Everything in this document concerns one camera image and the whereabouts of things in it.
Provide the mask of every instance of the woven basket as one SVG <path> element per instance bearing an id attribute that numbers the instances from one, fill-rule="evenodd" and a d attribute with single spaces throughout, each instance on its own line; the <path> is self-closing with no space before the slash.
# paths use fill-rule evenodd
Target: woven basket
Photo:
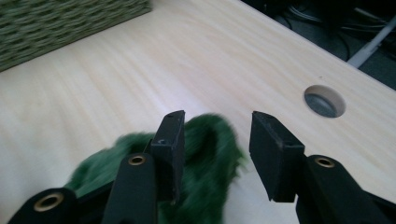
<path id="1" fill-rule="evenodd" d="M 149 11 L 149 0 L 0 0 L 0 72 Z"/>

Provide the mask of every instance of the green fur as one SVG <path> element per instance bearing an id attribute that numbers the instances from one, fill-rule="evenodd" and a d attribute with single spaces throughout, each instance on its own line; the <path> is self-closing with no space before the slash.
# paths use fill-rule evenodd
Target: green fur
<path id="1" fill-rule="evenodd" d="M 153 136 L 133 133 L 121 137 L 113 148 L 83 161 L 65 187 L 81 196 L 114 180 L 122 158 L 142 152 Z M 222 117 L 207 114 L 187 122 L 180 201 L 159 204 L 159 223 L 221 223 L 228 187 L 241 158 L 233 130 Z"/>

